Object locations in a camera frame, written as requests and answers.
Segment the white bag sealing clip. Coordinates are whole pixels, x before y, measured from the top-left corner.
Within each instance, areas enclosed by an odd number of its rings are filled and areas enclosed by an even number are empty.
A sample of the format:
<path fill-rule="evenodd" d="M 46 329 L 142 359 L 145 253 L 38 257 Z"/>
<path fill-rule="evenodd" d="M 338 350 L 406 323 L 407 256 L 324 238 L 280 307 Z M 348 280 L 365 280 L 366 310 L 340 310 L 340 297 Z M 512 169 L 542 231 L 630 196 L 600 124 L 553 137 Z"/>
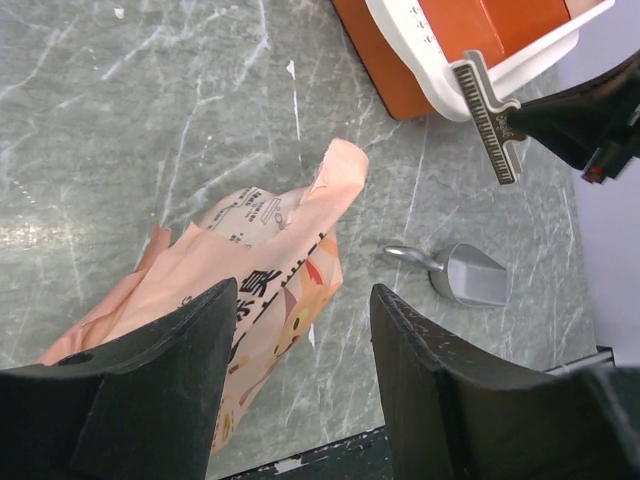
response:
<path fill-rule="evenodd" d="M 481 137 L 500 185 L 514 184 L 522 172 L 516 143 L 527 135 L 509 124 L 509 116 L 520 108 L 517 100 L 500 100 L 493 89 L 482 53 L 467 50 L 451 70 L 471 119 Z"/>

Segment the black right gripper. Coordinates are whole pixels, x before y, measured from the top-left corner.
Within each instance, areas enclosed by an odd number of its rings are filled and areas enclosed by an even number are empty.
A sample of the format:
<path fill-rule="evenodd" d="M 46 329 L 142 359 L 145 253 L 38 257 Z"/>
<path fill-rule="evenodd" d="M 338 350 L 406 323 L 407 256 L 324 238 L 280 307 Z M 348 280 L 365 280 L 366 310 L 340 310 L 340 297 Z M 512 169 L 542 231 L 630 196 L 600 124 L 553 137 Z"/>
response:
<path fill-rule="evenodd" d="M 639 54 L 572 88 L 524 103 L 509 116 L 582 179 L 615 179 L 639 157 Z"/>

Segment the grey metal litter scoop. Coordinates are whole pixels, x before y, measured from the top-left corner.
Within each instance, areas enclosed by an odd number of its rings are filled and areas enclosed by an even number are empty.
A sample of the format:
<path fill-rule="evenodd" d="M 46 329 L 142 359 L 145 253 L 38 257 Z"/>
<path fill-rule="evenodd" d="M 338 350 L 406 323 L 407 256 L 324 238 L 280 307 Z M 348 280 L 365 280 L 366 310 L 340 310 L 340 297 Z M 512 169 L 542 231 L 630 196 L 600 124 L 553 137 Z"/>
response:
<path fill-rule="evenodd" d="M 389 245 L 383 252 L 426 269 L 434 289 L 461 305 L 504 307 L 509 301 L 511 287 L 507 268 L 473 245 L 457 243 L 434 257 L 408 246 Z"/>

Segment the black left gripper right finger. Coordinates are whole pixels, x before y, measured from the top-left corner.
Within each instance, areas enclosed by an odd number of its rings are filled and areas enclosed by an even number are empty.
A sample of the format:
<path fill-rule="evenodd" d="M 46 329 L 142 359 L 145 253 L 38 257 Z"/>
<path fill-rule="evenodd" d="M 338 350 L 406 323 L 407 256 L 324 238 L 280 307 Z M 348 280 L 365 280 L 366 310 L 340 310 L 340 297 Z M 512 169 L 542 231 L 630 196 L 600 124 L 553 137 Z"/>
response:
<path fill-rule="evenodd" d="M 494 356 L 387 286 L 370 297 L 384 421 L 398 479 L 635 479 L 639 372 L 551 375 Z"/>

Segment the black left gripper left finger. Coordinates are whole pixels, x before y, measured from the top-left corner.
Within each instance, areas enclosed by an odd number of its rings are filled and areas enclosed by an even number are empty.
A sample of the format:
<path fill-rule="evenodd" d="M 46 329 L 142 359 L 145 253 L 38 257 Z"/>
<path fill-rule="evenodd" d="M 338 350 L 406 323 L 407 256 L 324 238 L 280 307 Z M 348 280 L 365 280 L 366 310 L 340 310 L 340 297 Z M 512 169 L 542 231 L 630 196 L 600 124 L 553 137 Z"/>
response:
<path fill-rule="evenodd" d="M 224 280 L 51 365 L 1 373 L 5 479 L 202 479 L 236 328 Z"/>

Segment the pink cat litter bag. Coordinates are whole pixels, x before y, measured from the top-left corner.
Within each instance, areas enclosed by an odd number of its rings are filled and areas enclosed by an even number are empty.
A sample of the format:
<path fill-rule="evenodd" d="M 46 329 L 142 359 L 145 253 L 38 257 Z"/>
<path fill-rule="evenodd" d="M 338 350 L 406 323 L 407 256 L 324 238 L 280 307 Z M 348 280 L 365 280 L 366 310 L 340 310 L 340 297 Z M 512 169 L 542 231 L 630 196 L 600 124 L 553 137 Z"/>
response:
<path fill-rule="evenodd" d="M 41 356 L 54 364 L 237 283 L 236 329 L 211 448 L 221 450 L 282 357 L 312 327 L 343 275 L 335 227 L 365 186 L 369 161 L 332 140 L 313 182 L 221 199 L 178 237 L 155 227 L 136 269 Z"/>

